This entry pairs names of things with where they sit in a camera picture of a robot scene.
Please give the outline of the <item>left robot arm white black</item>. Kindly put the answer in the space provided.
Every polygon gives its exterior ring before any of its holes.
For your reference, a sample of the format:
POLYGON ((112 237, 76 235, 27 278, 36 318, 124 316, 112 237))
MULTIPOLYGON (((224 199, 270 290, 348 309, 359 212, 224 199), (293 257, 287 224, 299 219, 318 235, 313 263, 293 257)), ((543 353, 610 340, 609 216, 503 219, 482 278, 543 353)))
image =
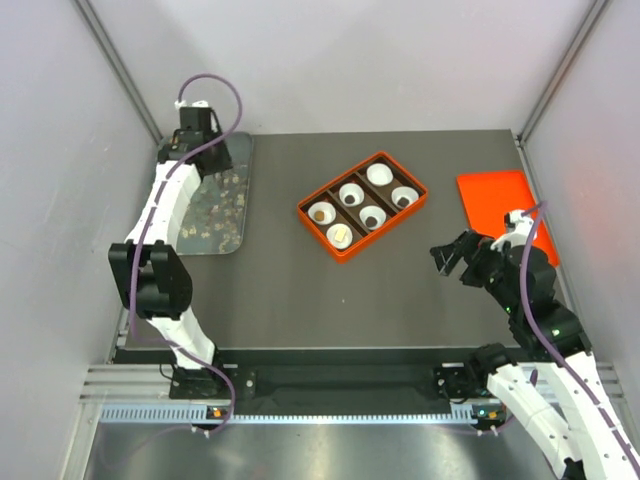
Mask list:
POLYGON ((177 108, 180 125, 158 153, 141 215, 126 239, 110 246, 108 261, 131 320, 146 321, 173 351, 175 383, 212 397, 226 387, 227 374, 193 312, 193 282, 176 246, 203 179, 229 168, 231 157, 207 102, 180 101, 177 108))

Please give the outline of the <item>cream white chocolate bar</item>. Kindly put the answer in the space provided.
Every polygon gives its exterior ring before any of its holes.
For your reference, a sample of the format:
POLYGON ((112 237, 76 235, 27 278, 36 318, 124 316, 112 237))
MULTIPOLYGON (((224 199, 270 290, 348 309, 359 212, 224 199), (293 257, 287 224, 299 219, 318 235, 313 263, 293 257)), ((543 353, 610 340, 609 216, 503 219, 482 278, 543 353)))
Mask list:
POLYGON ((348 233, 348 230, 346 228, 341 228, 336 231, 334 239, 337 242, 342 242, 345 239, 347 233, 348 233))

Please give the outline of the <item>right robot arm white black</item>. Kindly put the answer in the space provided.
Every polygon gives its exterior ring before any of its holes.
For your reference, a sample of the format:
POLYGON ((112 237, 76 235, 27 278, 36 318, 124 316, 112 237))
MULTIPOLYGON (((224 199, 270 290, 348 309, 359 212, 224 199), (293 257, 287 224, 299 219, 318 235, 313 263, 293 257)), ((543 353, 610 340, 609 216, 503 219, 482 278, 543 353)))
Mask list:
POLYGON ((481 288, 508 316, 516 343, 554 393, 549 403, 500 343, 465 363, 476 394, 492 394, 535 442, 558 479, 636 479, 639 455, 608 399, 579 318, 556 297, 555 268, 534 233, 497 240, 473 230, 431 248, 439 274, 464 262, 463 285, 481 288))

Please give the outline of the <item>metal tongs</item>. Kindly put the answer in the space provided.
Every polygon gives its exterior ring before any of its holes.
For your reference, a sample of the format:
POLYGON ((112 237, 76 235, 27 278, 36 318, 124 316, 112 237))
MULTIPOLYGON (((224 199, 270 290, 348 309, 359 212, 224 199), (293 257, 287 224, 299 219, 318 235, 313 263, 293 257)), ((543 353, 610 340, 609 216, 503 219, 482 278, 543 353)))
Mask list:
POLYGON ((214 174, 214 180, 220 191, 226 191, 228 185, 228 175, 226 172, 218 172, 214 174))

